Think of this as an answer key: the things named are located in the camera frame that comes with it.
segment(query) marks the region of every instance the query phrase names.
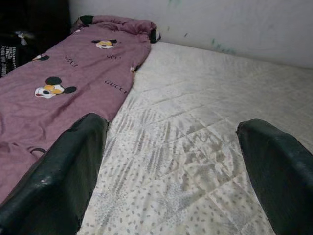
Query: mattress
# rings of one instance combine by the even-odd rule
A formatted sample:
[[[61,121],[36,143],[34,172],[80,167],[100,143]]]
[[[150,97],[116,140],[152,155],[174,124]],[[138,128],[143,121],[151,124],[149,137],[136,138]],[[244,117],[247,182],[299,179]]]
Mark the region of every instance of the mattress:
[[[273,235],[236,137],[260,118],[313,151],[313,71],[153,45],[108,131],[78,235]]]

